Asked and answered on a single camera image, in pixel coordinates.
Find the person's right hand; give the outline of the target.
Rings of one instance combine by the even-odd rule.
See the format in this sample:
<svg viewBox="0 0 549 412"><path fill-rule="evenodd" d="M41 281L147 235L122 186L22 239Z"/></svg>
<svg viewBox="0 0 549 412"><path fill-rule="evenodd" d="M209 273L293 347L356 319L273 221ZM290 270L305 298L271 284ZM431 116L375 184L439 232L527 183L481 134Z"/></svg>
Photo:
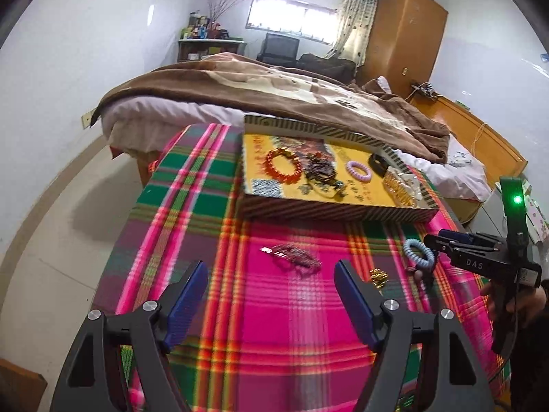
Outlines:
<svg viewBox="0 0 549 412"><path fill-rule="evenodd" d="M480 295L487 297L488 315L491 321L495 321L500 315L495 304L495 288L492 283L489 282L482 287ZM545 310L547 303L547 295L542 286L537 288L528 288L521 291L517 295L517 299L511 300L507 306L506 311L513 313L517 310L525 318L525 324L529 324L531 321L539 317Z"/></svg>

